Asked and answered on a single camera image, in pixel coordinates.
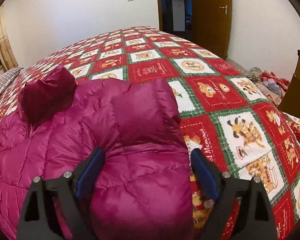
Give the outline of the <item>magenta quilted down jacket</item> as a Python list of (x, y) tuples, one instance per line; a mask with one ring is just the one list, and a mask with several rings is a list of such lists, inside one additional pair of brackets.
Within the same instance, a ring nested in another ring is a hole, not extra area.
[(192, 239), (187, 146), (167, 81), (77, 83), (63, 66), (0, 122), (9, 239)]

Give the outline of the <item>clothes pile on floor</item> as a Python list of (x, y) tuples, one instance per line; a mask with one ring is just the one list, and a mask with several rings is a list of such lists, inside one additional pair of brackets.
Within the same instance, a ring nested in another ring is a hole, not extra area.
[(282, 102), (290, 85), (290, 81), (277, 77), (273, 72), (262, 71), (256, 67), (250, 69), (246, 77), (249, 78), (276, 107)]

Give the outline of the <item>red patchwork bear bedspread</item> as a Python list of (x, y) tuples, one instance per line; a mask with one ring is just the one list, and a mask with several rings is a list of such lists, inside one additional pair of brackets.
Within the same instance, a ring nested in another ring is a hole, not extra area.
[[(277, 239), (300, 239), (300, 119), (281, 112), (256, 85), (223, 59), (150, 27), (101, 34), (65, 47), (19, 74), (0, 96), (0, 122), (18, 107), (28, 82), (58, 66), (77, 83), (115, 78), (143, 85), (170, 85), (190, 167), (193, 237), (197, 239), (215, 203), (191, 166), (195, 148), (239, 179), (259, 177), (271, 204)], [(230, 239), (241, 199), (233, 204), (221, 239)]]

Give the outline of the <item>brown wooden dresser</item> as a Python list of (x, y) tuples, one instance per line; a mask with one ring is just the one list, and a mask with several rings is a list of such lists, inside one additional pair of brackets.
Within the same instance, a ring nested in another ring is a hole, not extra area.
[(298, 50), (296, 69), (278, 109), (300, 118), (300, 50)]

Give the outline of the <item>striped grey pillow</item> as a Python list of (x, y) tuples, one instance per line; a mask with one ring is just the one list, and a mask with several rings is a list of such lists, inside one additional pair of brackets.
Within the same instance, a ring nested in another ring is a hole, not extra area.
[(0, 96), (21, 72), (21, 67), (11, 68), (0, 76)]

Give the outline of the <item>beige right curtain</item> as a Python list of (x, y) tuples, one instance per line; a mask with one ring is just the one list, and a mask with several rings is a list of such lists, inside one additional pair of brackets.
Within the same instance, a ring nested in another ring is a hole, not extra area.
[(4, 71), (18, 67), (17, 60), (11, 48), (11, 44), (6, 32), (4, 20), (4, 7), (0, 6), (0, 61)]

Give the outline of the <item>brown wooden door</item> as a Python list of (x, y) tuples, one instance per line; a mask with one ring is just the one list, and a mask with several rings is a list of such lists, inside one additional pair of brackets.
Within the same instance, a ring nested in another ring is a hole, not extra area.
[(192, 40), (226, 59), (232, 23), (232, 0), (192, 0)]

